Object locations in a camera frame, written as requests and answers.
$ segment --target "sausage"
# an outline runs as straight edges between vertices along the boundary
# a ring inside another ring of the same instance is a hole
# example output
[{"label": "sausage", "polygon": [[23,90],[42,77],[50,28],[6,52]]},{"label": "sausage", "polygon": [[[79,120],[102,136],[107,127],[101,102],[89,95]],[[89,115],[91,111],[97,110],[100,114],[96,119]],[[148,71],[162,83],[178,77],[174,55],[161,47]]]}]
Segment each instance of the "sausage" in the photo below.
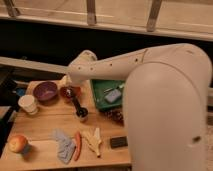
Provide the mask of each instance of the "sausage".
[{"label": "sausage", "polygon": [[81,146],[82,146],[82,141],[81,141],[81,134],[79,131],[77,131],[74,135],[75,141],[76,141],[76,150],[74,154],[74,161],[77,161],[80,153],[81,153]]}]

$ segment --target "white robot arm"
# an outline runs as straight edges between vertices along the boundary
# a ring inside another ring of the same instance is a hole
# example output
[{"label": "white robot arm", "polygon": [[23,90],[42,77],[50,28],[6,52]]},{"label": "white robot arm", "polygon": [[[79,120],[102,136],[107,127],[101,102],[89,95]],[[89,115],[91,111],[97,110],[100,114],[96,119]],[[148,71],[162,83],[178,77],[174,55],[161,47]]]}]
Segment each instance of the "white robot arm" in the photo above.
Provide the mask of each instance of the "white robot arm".
[{"label": "white robot arm", "polygon": [[125,129],[134,171],[204,171],[212,66],[190,44],[142,49],[97,61],[84,51],[68,67],[73,86],[87,79],[126,80]]}]

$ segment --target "apple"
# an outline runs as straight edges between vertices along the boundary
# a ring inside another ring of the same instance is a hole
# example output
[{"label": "apple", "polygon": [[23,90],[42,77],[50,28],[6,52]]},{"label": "apple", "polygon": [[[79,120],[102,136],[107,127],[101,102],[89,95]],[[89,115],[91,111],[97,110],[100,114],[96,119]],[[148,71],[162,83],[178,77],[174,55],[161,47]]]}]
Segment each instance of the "apple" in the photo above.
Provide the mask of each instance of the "apple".
[{"label": "apple", "polygon": [[21,153],[27,144],[28,141],[23,135],[15,135],[9,140],[9,149],[14,153]]}]

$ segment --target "purple bowl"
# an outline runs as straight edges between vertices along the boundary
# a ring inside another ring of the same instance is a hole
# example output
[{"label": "purple bowl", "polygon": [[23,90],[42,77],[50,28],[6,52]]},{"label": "purple bowl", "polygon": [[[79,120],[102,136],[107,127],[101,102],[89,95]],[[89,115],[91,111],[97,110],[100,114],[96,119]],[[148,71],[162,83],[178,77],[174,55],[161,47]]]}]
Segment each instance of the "purple bowl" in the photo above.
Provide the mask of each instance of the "purple bowl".
[{"label": "purple bowl", "polygon": [[57,85],[51,81],[45,81],[38,84],[34,91],[33,95],[39,101],[47,101],[55,97],[58,93]]}]

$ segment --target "green tray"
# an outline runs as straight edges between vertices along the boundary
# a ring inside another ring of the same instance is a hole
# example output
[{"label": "green tray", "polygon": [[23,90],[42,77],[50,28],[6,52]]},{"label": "green tray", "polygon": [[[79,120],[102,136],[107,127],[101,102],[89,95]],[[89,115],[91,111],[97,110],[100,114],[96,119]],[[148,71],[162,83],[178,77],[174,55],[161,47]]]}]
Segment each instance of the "green tray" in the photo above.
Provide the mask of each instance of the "green tray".
[{"label": "green tray", "polygon": [[109,109],[122,106],[122,98],[116,100],[114,103],[108,103],[104,99],[105,95],[107,94],[107,93],[104,93],[104,90],[107,90],[109,88],[116,88],[119,85],[123,84],[124,81],[91,80],[90,83],[91,83],[95,106],[99,111],[107,111]]}]

